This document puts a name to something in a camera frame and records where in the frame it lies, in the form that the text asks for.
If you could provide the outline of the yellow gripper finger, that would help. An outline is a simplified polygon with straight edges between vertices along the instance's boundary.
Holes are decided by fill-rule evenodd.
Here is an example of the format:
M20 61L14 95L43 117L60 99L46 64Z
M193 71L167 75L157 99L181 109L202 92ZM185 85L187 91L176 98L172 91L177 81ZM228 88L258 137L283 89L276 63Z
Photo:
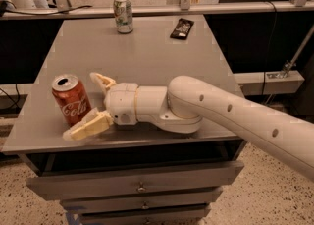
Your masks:
M66 130L63 133L63 139L65 141L80 141L108 130L113 124L113 117L107 111L99 111L94 108L79 122Z
M117 84L114 79L95 72L92 72L90 74L90 78L95 84L100 87L103 94L106 94L112 86Z

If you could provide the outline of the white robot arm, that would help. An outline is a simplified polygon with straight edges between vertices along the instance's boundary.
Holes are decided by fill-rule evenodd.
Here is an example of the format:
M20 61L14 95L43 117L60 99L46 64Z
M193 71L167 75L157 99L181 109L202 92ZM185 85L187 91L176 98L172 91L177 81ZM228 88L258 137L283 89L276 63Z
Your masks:
M116 83L92 73L102 89L105 110L94 108L63 133L79 141L113 124L151 123L164 131L189 134L209 119L251 142L285 165L314 181L314 124L254 103L202 80L178 76L166 86Z

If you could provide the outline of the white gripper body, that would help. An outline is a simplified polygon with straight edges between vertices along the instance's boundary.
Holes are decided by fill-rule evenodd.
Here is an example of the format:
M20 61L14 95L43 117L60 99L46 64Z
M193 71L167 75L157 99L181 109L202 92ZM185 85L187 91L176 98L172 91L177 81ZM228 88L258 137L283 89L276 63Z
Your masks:
M135 125L135 95L137 84L121 83L112 86L105 96L105 108L118 125Z

